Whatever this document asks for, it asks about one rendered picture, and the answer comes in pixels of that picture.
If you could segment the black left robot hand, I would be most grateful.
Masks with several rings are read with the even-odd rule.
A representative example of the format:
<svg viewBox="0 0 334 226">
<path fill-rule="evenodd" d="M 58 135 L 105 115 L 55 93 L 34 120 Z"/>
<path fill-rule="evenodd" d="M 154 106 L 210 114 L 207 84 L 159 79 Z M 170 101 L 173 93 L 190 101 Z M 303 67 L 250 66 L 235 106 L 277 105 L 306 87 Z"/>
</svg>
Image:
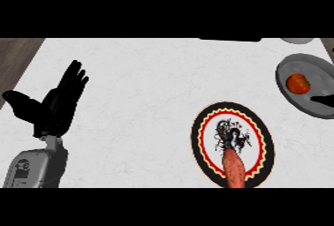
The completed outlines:
<svg viewBox="0 0 334 226">
<path fill-rule="evenodd" d="M 15 90 L 3 92 L 3 98 L 12 107 L 15 116 L 34 125 L 33 136 L 36 138 L 49 135 L 60 138 L 70 130 L 77 102 L 89 81 L 82 67 L 83 64 L 73 60 L 61 83 L 49 91 L 43 102 Z"/>
</svg>

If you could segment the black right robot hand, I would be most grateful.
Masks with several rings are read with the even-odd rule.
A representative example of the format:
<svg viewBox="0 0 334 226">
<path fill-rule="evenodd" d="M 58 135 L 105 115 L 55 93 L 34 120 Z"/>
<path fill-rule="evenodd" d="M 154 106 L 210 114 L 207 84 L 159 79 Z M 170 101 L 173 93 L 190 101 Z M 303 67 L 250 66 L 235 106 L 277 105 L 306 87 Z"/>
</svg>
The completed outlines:
<svg viewBox="0 0 334 226">
<path fill-rule="evenodd" d="M 326 96 L 312 96 L 311 100 L 334 108 L 334 94 Z"/>
</svg>

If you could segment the grey round object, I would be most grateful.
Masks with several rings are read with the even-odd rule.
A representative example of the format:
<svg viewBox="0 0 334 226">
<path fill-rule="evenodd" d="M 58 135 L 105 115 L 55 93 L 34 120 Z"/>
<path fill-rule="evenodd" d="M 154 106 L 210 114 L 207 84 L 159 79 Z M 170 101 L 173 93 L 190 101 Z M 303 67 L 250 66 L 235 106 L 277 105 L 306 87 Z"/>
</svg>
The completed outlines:
<svg viewBox="0 0 334 226">
<path fill-rule="evenodd" d="M 315 38 L 281 38 L 286 42 L 293 44 L 308 44 Z"/>
</svg>

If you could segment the red tomato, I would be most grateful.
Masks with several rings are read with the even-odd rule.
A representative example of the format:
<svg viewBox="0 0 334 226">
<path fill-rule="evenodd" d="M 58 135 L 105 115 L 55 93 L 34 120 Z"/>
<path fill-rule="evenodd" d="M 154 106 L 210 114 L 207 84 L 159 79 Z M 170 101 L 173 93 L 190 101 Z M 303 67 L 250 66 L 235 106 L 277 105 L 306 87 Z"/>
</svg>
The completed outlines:
<svg viewBox="0 0 334 226">
<path fill-rule="evenodd" d="M 311 83 L 303 74 L 293 74 L 286 80 L 286 87 L 293 94 L 306 94 L 311 91 Z"/>
</svg>

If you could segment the black red patterned pan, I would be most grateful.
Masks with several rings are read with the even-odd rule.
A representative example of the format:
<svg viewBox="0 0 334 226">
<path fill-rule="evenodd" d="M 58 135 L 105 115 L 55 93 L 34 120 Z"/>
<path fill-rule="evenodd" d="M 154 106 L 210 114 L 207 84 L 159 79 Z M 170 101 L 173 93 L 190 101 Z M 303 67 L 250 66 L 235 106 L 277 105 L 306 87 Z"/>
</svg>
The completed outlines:
<svg viewBox="0 0 334 226">
<path fill-rule="evenodd" d="M 235 131 L 234 141 L 246 139 L 237 151 L 246 169 L 246 187 L 258 187 L 274 169 L 274 139 L 256 113 L 235 102 L 212 104 L 198 114 L 191 132 L 191 143 L 197 164 L 210 180 L 228 186 L 224 169 L 224 135 Z"/>
</svg>

